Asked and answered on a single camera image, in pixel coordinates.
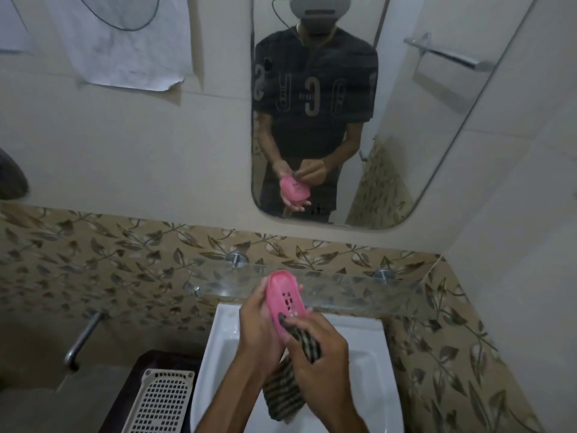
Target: washbasin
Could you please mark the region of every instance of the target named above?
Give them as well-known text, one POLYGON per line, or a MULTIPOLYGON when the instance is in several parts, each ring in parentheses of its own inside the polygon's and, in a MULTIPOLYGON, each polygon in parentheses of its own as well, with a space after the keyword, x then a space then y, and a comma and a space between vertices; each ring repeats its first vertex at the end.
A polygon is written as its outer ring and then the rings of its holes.
MULTIPOLYGON (((200 422, 233 361, 238 346, 239 310, 240 306, 230 304, 220 304, 216 309, 191 401, 191 431, 200 422)), ((382 323, 376 319, 325 316, 349 343, 353 400, 367 427, 371 433, 402 433, 403 416, 382 323)), ((245 431, 321 433, 327 430, 307 406, 289 424, 270 419, 261 392, 245 431)))

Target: black t-shirt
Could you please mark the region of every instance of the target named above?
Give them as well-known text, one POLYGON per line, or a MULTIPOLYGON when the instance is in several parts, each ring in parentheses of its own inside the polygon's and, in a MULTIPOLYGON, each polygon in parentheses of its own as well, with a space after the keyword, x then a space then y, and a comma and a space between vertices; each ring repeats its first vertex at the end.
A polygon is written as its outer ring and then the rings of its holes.
POLYGON ((256 45, 253 109, 272 116, 272 135, 284 158, 323 158, 342 143, 348 123, 373 116, 379 61, 368 43, 337 29, 309 48, 296 28, 256 45))

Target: white plastic basket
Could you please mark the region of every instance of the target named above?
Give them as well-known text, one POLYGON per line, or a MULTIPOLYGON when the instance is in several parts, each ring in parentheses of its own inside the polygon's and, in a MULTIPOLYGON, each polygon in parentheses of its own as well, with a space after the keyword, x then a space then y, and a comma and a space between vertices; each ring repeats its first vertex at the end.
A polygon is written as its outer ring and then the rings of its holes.
POLYGON ((194 372, 148 369, 122 433, 180 433, 194 372))

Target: glass shelf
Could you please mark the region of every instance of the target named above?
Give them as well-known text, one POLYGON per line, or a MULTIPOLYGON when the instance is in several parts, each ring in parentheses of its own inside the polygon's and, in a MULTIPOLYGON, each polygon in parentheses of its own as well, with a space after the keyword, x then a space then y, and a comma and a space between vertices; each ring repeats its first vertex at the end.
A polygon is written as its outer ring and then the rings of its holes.
POLYGON ((395 315, 433 319, 422 285, 408 281, 382 281, 369 276, 334 274, 285 266, 262 266, 198 260, 189 267, 190 278, 184 289, 195 296, 245 299, 263 276, 275 270, 288 270, 303 284, 305 306, 329 312, 395 315))

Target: washcloth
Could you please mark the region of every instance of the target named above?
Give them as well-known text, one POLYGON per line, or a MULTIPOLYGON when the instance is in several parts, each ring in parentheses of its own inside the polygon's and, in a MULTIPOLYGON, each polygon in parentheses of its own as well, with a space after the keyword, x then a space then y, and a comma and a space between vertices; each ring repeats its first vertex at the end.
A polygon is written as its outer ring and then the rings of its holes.
MULTIPOLYGON (((295 327, 284 326, 288 333, 301 343, 302 350, 308 361, 313 364, 321 357, 321 346, 309 333, 295 327)), ((276 421, 289 423, 297 412, 305 405, 297 381, 292 370, 289 356, 283 358, 279 369, 263 386, 264 399, 267 402, 268 414, 276 421)))

